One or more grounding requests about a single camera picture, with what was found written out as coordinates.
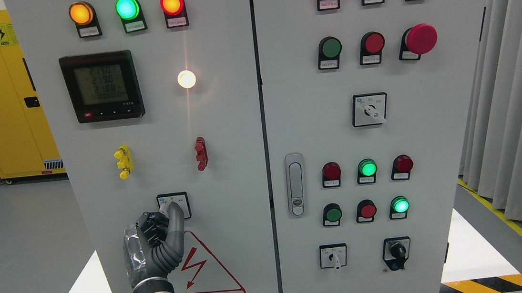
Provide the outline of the grey robotic humanoid hand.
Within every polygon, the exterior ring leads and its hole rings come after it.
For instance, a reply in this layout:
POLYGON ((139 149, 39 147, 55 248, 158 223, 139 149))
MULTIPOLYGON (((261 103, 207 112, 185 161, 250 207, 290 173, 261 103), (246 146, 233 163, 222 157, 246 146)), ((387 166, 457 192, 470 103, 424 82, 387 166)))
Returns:
POLYGON ((184 210, 173 202, 166 212, 144 212, 124 230, 123 251, 132 288, 151 277, 166 278, 184 255, 184 210))

